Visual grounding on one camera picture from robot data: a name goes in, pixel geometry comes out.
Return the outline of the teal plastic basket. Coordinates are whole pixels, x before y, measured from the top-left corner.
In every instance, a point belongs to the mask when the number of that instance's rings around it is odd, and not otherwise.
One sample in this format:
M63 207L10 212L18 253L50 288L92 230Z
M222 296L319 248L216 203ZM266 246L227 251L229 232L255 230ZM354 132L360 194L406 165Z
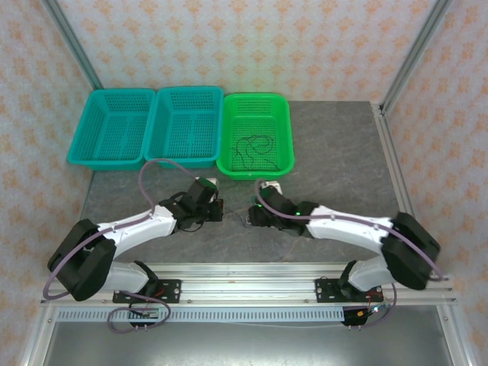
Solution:
M138 170L144 164L143 142L156 93L148 88L93 91L85 104L68 163L93 171Z
M222 126L222 88L162 88L149 112L144 158L171 159L187 169L212 168L220 155Z

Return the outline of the green plastic basket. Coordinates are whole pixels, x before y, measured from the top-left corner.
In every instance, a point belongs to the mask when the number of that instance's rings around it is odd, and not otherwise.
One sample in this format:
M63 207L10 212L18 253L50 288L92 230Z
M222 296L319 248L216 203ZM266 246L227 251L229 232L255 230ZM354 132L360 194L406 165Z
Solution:
M235 93L223 99L217 168L237 180L275 179L294 167L290 106L275 93Z

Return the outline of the small electronics board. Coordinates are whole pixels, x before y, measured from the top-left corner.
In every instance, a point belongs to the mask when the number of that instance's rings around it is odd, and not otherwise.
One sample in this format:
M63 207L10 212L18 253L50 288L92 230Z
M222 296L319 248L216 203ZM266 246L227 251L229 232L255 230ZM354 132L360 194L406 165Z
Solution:
M130 308L130 313L133 319L159 319L159 308Z
M369 316L378 313L379 310L384 308L383 305L374 305L372 307L359 307L355 310L355 315L360 318L368 318Z

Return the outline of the grey metal shelf panel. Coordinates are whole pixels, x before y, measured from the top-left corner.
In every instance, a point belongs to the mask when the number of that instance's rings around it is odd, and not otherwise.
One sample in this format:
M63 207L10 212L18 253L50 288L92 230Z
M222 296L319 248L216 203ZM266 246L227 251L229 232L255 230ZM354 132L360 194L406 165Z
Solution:
M425 320L348 331L169 323L118 335L100 323L60 323L43 366L453 366L441 330Z

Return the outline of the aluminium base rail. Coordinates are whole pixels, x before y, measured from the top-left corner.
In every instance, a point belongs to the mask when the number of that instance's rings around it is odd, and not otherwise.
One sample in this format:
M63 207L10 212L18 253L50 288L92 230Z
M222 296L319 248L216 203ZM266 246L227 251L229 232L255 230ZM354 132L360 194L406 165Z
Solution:
M338 278L345 263L188 263L149 264L162 279L180 279L180 307L311 307L317 305L314 280ZM423 291L397 288L397 305L456 305L460 294L448 281L429 282ZM111 307L113 291L102 291L78 302L72 297L53 306Z

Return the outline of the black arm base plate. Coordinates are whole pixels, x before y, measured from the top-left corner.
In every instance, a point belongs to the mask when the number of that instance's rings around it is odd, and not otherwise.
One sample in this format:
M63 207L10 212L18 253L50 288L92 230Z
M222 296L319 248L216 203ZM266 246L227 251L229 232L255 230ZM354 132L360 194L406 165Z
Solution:
M166 279L156 280L153 283L148 283L143 287L137 295L143 298L135 297L123 291L115 291L112 297L114 303L151 303L156 300L165 303L179 303L181 294L181 280Z
M314 285L318 303L380 303L384 301L381 287L360 291L346 281L326 277L317 278Z

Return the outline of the aluminium table side rail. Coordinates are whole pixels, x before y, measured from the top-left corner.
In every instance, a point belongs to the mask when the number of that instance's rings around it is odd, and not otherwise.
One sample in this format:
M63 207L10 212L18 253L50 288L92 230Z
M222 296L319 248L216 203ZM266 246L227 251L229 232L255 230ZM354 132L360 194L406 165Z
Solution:
M452 280L444 275L439 276L440 271L432 268L440 246L414 217L413 206L386 117L380 105L373 104L371 108L400 209L393 218L393 232L385 239L384 254L387 264L395 275L400 276L396 279L398 284L406 280L408 284L423 283L423 288L427 291L443 293L453 291Z

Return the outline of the aluminium frame post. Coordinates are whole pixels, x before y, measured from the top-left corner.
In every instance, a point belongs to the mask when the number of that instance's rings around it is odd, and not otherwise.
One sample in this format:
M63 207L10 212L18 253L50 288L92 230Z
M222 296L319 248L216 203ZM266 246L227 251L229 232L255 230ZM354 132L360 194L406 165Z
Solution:
M480 366L462 309L444 304L437 306L437 312L453 366Z
M76 35L71 23L69 22L69 19L66 17L64 10L59 3L59 0L40 1L52 18L65 44L74 56L75 61L78 63L82 73L87 78L88 83L94 90L103 89L104 86L100 78L98 77L98 74L95 71L91 60L85 52L85 49L80 39Z
M430 40L435 35L440 23L451 6L453 0L435 0L432 10L429 12L423 26L421 27L416 39L406 55L393 83L389 87L384 101L379 105L382 116L387 116L393 110L398 97L406 87L409 77L412 75L418 61L429 45Z
M27 340L20 366L43 366L53 337L58 309L43 303Z

